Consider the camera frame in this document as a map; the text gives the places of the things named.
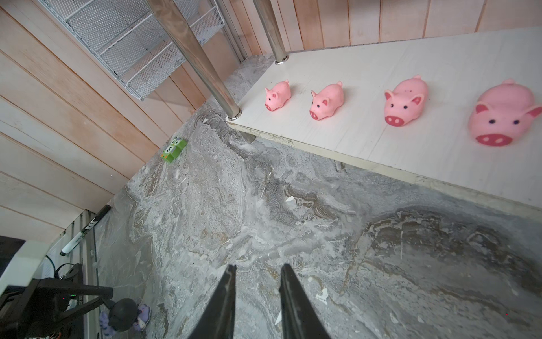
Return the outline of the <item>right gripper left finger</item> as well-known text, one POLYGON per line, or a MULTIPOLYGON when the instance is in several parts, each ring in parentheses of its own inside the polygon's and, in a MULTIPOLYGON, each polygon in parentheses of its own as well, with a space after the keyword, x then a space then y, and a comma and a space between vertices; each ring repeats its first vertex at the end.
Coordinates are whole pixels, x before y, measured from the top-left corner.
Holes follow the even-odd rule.
POLYGON ((235 265, 228 265, 189 338, 233 338, 236 308, 235 265))

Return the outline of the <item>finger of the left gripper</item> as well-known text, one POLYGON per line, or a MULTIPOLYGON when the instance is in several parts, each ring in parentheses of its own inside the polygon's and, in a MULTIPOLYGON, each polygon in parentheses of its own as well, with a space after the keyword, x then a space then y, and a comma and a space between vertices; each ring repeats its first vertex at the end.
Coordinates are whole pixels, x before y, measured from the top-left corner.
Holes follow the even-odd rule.
POLYGON ((53 278, 34 279, 27 289, 30 291, 28 335, 59 333, 111 300, 114 294, 109 287, 53 278))

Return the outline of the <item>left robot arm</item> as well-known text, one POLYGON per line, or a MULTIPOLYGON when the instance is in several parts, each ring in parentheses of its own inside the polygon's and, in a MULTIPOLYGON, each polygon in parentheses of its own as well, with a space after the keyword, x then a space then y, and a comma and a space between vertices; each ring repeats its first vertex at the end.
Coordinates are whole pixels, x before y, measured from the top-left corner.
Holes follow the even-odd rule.
POLYGON ((8 260, 1 255, 1 337, 36 338, 63 327, 113 298, 113 289, 56 278, 33 278, 49 246, 19 241, 8 260))

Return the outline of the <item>black purple figure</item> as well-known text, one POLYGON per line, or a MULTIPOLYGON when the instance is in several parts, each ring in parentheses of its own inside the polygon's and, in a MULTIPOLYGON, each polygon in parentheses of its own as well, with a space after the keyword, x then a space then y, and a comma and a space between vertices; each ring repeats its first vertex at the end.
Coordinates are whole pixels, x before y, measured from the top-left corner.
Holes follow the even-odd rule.
POLYGON ((124 298, 118 302, 107 300, 107 311, 100 313, 100 328, 104 338, 134 329, 143 332, 151 320, 151 308, 137 304, 133 299, 124 298))

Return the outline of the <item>pink pig toy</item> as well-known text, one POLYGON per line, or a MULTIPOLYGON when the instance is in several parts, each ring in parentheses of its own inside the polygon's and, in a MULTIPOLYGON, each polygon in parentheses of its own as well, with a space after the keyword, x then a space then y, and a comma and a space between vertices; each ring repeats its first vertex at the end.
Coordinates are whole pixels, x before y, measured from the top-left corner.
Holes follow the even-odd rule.
POLYGON ((272 89, 266 88, 265 91, 265 107, 270 112, 282 108, 285 103, 292 97, 292 92, 288 80, 279 82, 272 89))
POLYGON ((401 82, 394 90, 385 91, 385 122, 403 127, 423 113, 429 88, 420 75, 401 82))
POLYGON ((504 147, 523 137, 540 114, 533 92, 507 79, 478 98, 468 129, 478 143, 504 147))
POLYGON ((317 121, 332 117, 344 104, 344 90, 341 81, 326 86, 320 93, 311 91, 310 116, 317 121))

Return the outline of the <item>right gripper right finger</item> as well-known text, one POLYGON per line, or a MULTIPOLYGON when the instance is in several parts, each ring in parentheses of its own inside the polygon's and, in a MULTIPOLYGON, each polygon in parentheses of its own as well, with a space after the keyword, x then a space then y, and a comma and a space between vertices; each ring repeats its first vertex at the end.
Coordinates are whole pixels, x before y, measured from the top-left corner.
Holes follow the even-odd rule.
POLYGON ((283 338, 330 339, 289 264, 283 265, 281 269, 279 293, 282 307, 283 338))

